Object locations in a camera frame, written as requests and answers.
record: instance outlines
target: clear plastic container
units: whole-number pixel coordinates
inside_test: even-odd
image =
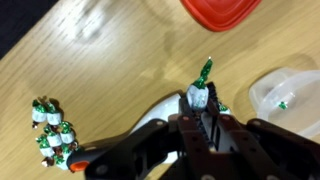
[[[320,133],[320,70],[278,69],[252,85],[249,96],[258,118],[306,138]]]

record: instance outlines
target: white object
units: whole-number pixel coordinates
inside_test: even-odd
[[[67,159],[68,157],[71,155],[71,151],[70,153],[63,153],[63,162],[61,164],[56,164],[56,166],[62,170],[69,170],[68,166],[67,166]]]
[[[256,82],[249,96],[257,117],[311,138],[320,133],[320,71],[278,69]],[[287,109],[279,104],[284,102]]]
[[[59,134],[56,134],[54,136],[47,136],[47,139],[51,147],[60,146],[62,144]]]
[[[61,113],[47,113],[47,120],[50,125],[59,125],[61,123]]]
[[[70,133],[60,133],[60,136],[61,136],[61,140],[63,143],[66,143],[66,144],[70,144],[74,141],[74,135],[73,135],[73,132],[70,132]]]
[[[179,94],[174,94],[173,96],[171,96],[171,97],[163,100],[159,104],[157,104],[145,116],[143,116],[141,118],[141,120],[133,128],[133,130],[130,132],[130,134],[132,134],[137,129],[139,129],[141,126],[145,125],[150,120],[155,119],[155,118],[168,122],[168,117],[170,115],[179,113],[179,99],[180,98],[181,98],[181,96]],[[165,164],[173,163],[177,159],[178,159],[177,152],[171,152],[171,153],[168,153],[168,157],[163,163],[165,163]]]
[[[35,122],[44,122],[47,119],[47,113],[41,113],[36,110],[36,108],[32,109],[32,119]]]
[[[203,110],[206,108],[209,98],[209,90],[207,87],[198,89],[196,86],[190,85],[186,95],[191,109]]]
[[[40,149],[40,152],[44,157],[51,157],[54,155],[54,151],[53,151],[52,147],[42,148],[42,149]]]

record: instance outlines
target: red lid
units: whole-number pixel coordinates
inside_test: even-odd
[[[261,0],[181,0],[191,15],[212,31],[225,31],[239,24]]]

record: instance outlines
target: wooden surface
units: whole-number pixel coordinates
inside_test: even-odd
[[[209,80],[246,122],[255,117],[255,80],[279,67],[319,69],[319,9],[315,0],[263,1],[239,26],[215,33],[178,0],[60,0],[0,61],[0,179],[84,179],[40,164],[33,99],[57,99],[80,144],[117,137],[152,104],[185,91],[208,56]]]

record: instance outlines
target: dark fabric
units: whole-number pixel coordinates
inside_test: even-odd
[[[0,0],[0,59],[58,0]]]

